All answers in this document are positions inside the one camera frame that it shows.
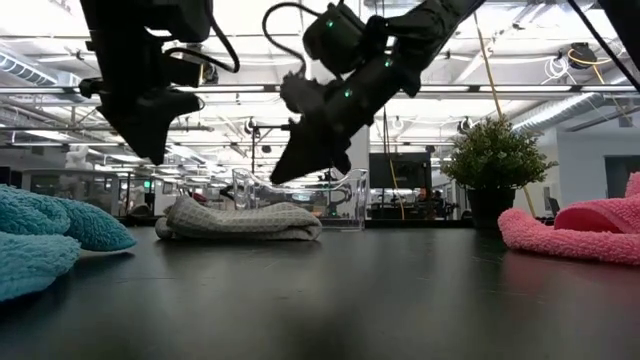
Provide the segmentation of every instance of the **teal towel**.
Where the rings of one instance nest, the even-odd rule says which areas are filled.
[[[116,251],[135,243],[93,205],[0,186],[0,301],[45,289],[69,271],[80,248]]]

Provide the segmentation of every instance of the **potted plant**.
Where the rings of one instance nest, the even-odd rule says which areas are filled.
[[[487,118],[453,142],[442,172],[467,188],[476,228],[497,228],[500,214],[513,207],[516,189],[544,181],[545,171],[557,165],[538,152],[534,134],[512,131],[505,117]]]

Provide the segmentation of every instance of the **yellow cable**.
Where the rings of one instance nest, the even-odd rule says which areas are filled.
[[[602,76],[602,73],[600,72],[600,69],[598,69],[598,67],[596,65],[593,65],[593,71],[596,73],[596,76],[598,77],[598,80],[600,80],[600,83],[602,85],[606,85],[606,82],[604,81],[604,76]],[[618,103],[618,100],[616,100],[616,98],[611,98],[611,99],[616,104],[616,107],[618,108],[618,111],[620,111],[620,113],[622,113],[622,116],[629,122],[629,124],[631,126],[633,126],[633,120],[631,120],[629,115],[627,115],[627,113],[624,111],[624,109],[622,108],[620,103]]]
[[[395,187],[396,193],[398,193],[398,199],[400,200],[400,213],[402,214],[402,220],[404,220],[404,204],[402,204],[402,196],[400,195],[400,191],[398,190],[396,172],[393,170],[393,161],[391,161],[391,157],[389,157],[389,166],[391,167],[391,178],[393,179],[393,186]]]
[[[493,81],[493,74],[491,73],[491,66],[489,66],[489,58],[487,57],[487,50],[485,49],[484,40],[482,37],[482,31],[480,30],[480,23],[478,22],[478,15],[474,12],[473,19],[476,22],[476,29],[478,30],[478,39],[480,40],[480,49],[482,49],[482,56],[484,57],[484,65],[487,69],[487,76],[489,77],[489,84],[491,85],[491,92],[493,93],[493,100],[496,102],[496,111],[498,112],[498,116],[502,118],[502,109],[500,108],[500,102],[498,101],[498,92],[496,91],[496,85]],[[531,197],[529,196],[529,190],[524,186],[522,188],[524,190],[525,197],[527,198],[527,204],[529,205],[529,211],[531,211],[531,215],[536,217],[536,211],[533,208],[533,202],[531,202]]]
[[[607,59],[607,60],[600,60],[600,61],[584,61],[584,60],[580,60],[580,59],[576,59],[573,56],[571,56],[571,53],[573,53],[575,50],[571,49],[569,50],[569,52],[567,53],[567,57],[575,62],[577,62],[578,64],[582,64],[582,65],[604,65],[604,64],[608,64],[610,63],[611,59]]]

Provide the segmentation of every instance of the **black plant pot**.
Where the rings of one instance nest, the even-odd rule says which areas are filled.
[[[497,229],[500,214],[513,207],[516,189],[468,190],[467,196],[476,229]]]

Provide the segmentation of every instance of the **black table surface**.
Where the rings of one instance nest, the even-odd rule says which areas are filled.
[[[4,359],[640,359],[640,271],[471,229],[85,254],[0,305]]]

